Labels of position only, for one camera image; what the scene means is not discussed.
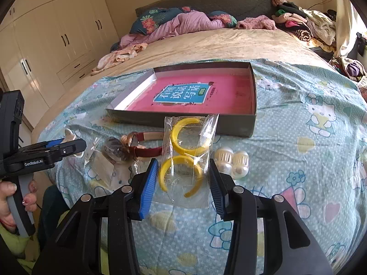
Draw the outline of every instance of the cardboard box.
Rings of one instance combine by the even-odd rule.
[[[250,137],[256,83],[250,63],[179,64],[149,69],[106,108],[115,122],[164,127],[166,116],[219,113],[217,134]]]

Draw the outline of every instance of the white curtain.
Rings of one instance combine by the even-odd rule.
[[[336,0],[336,52],[335,58],[347,56],[357,39],[357,32],[367,31],[365,24],[350,0]]]

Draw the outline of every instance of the wardrobe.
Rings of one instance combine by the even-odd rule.
[[[0,68],[31,125],[118,40],[105,0],[16,0],[0,25]]]

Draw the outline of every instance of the headboard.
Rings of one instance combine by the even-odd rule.
[[[139,17],[143,12],[154,7],[182,7],[190,6],[191,8],[210,13],[220,10],[233,15],[237,20],[243,20],[247,17],[257,17],[266,15],[271,17],[277,9],[272,5],[272,0],[160,0],[149,5],[139,7],[135,10],[136,16]]]

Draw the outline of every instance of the metal screw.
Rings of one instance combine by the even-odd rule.
[[[133,188],[132,188],[130,185],[125,185],[125,186],[123,186],[123,187],[121,188],[121,191],[122,191],[123,193],[129,193],[129,192],[133,191]]]
[[[84,195],[81,196],[80,199],[81,199],[82,202],[89,202],[90,199],[91,199],[91,196],[89,194],[84,194]]]
[[[233,191],[240,194],[240,193],[243,193],[245,191],[245,189],[243,189],[242,186],[234,186]]]
[[[282,203],[284,201],[284,197],[282,195],[280,195],[280,194],[274,195],[274,199],[278,203]]]

